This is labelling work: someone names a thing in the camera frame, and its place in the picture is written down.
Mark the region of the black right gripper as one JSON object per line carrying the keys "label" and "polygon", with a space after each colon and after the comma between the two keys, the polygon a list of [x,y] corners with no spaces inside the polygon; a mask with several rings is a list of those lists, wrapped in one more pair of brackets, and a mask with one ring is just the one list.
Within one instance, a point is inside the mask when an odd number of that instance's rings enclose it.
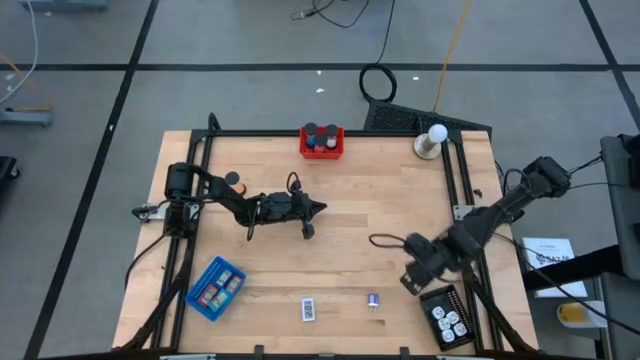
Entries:
{"label": "black right gripper", "polygon": [[450,254],[418,233],[409,234],[403,248],[413,260],[405,265],[406,273],[400,277],[400,283],[413,296],[426,287],[421,279],[414,278],[439,278],[451,270]]}

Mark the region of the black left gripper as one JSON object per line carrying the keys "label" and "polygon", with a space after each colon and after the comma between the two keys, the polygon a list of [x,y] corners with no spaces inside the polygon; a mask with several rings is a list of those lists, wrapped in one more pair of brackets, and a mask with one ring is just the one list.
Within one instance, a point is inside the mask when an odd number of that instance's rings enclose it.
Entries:
{"label": "black left gripper", "polygon": [[249,201],[254,205],[250,211],[250,225],[269,225],[294,220],[302,222],[304,239],[311,239],[315,234],[312,224],[313,217],[327,208],[327,204],[312,200],[308,194],[302,192],[275,192],[269,195],[261,193],[251,197]]}

